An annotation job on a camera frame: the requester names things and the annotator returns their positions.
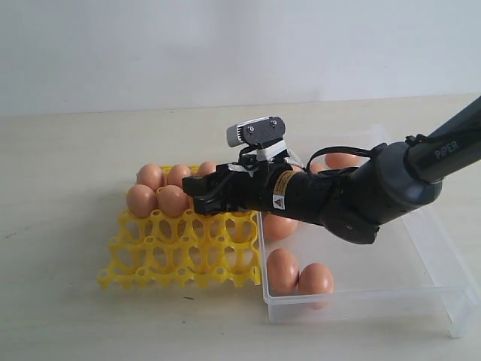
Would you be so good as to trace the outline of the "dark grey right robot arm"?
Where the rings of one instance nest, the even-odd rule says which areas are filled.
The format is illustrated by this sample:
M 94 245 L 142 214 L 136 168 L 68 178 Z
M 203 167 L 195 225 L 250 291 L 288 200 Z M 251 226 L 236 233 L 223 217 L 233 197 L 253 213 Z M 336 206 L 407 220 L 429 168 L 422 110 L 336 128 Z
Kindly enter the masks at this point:
M 480 159 L 480 102 L 475 100 L 430 135 L 382 143 L 370 150 L 335 146 L 320 155 L 345 153 L 364 165 L 312 172 L 286 146 L 279 117 L 227 129 L 236 162 L 211 174 L 183 179 L 197 214 L 261 211 L 322 226 L 353 244 L 372 244 L 379 228 L 434 202 L 443 179 Z

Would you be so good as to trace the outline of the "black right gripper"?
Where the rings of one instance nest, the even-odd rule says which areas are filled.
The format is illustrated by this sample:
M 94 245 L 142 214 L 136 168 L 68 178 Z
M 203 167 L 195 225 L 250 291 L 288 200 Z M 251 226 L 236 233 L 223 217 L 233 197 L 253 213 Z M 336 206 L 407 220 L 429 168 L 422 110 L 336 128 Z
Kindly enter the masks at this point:
M 338 185 L 335 177 L 294 171 L 285 163 L 260 164 L 253 172 L 225 163 L 205 176 L 196 172 L 183 179 L 183 191 L 204 216 L 254 210 L 321 226 Z M 214 191 L 226 174 L 226 190 Z

